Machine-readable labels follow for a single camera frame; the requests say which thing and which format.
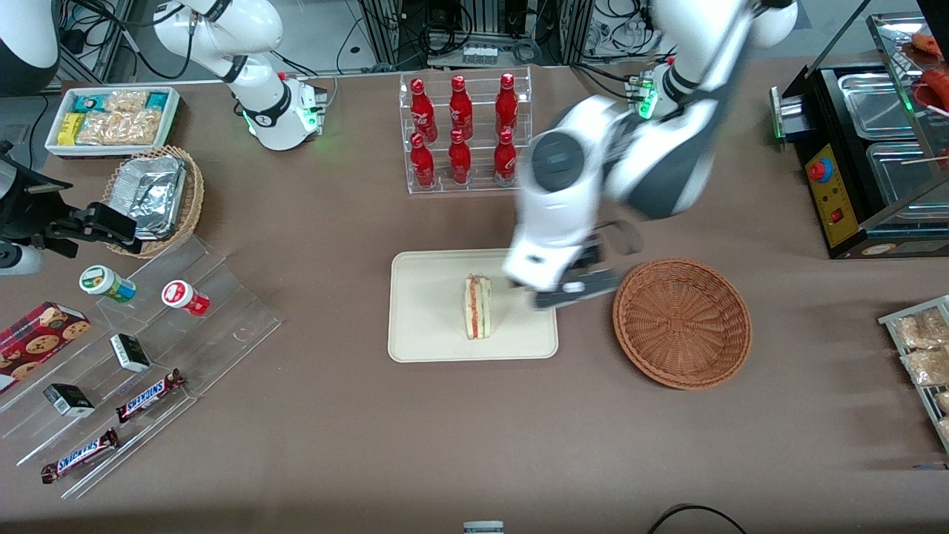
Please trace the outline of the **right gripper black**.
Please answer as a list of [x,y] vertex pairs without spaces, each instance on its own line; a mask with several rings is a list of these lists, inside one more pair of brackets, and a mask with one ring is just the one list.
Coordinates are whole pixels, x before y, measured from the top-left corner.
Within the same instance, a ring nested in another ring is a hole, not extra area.
[[72,183],[48,178],[20,165],[9,156],[11,148],[10,142],[2,142],[3,243],[51,252],[76,252],[77,243],[50,233],[52,226],[71,221],[70,230],[75,239],[114,245],[134,256],[142,252],[143,242],[136,236],[138,223],[135,220],[101,202],[74,209],[61,195],[73,187]]

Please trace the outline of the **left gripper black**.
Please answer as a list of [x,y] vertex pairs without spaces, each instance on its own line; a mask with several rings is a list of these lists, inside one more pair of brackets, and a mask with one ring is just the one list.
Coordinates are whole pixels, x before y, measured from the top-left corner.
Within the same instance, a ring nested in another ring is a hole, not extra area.
[[583,242],[579,257],[565,271],[565,284],[598,284],[607,281],[603,267],[604,243],[600,234],[590,234]]

